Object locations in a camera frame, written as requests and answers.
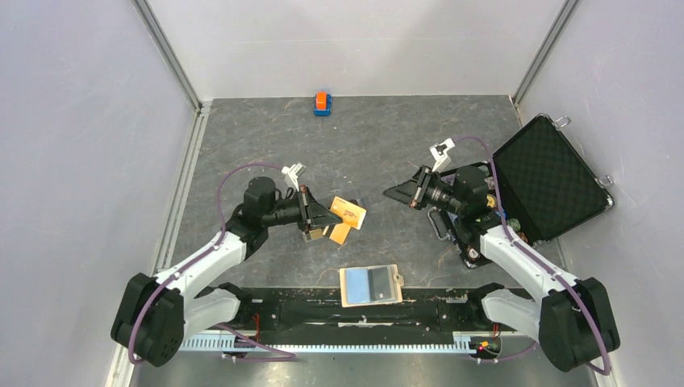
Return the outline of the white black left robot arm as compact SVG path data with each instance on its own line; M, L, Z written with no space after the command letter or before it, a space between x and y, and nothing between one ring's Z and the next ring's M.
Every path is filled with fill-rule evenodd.
M253 307L236 287L210 284L252 256L268 239L270 227L295 224L303 231L342 223L315 200L305 185L278 196L275 182L256 177L243 201L219 232L181 263L154 276L138 273L127 283L111 338L127 349L133 364L160 367L178 352L184 339L221 323L246 327Z

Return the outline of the beige leather card holder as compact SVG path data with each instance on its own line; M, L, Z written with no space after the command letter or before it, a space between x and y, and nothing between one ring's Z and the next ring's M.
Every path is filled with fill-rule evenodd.
M404 278L396 264L341 268L339 279L344 308L403 302Z

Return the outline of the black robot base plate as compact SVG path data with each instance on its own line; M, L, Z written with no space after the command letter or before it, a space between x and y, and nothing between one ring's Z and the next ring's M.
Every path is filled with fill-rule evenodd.
M343 307L337 288L245 288L228 326L264 344L447 344L455 332L491 335L511 328L479 317L468 289L408 288L400 303Z

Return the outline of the gold VIP credit card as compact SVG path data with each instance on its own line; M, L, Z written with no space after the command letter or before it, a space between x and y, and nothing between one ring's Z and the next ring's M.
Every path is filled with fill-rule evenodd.
M353 202L347 201L341 197L334 197L330 206L330 211L343 220L343 223L360 230L367 214L367 210Z

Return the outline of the clear acrylic card box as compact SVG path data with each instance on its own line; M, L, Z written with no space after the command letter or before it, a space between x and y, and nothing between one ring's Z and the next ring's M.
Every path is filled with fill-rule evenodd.
M331 241L343 245L351 230L360 230L365 221L367 210L357 199L345 199L335 196L325 202L327 210L333 214L332 219L322 226L315 226L308 231L302 232L305 242L328 238Z

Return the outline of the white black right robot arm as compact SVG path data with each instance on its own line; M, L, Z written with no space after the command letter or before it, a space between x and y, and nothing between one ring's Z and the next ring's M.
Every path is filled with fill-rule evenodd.
M533 339L551 364L568 372L601 359L596 372L611 371L610 352L621 339L606 287L590 277L581 280L531 248L488 205L486 174L477 166L454 170L448 183L428 166L390 187L384 195L415 210L434 207L456 216L457 238L503 268L528 293L522 298L491 283L469 295L468 323L486 329L501 323Z

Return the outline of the black and yellow credit cards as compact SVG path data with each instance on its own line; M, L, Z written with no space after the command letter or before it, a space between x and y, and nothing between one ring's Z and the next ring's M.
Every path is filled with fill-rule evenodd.
M310 230L304 231L302 233L302 236L304 238L304 241L308 243L308 242L323 238L325 236L326 230L327 230L326 227L310 229Z

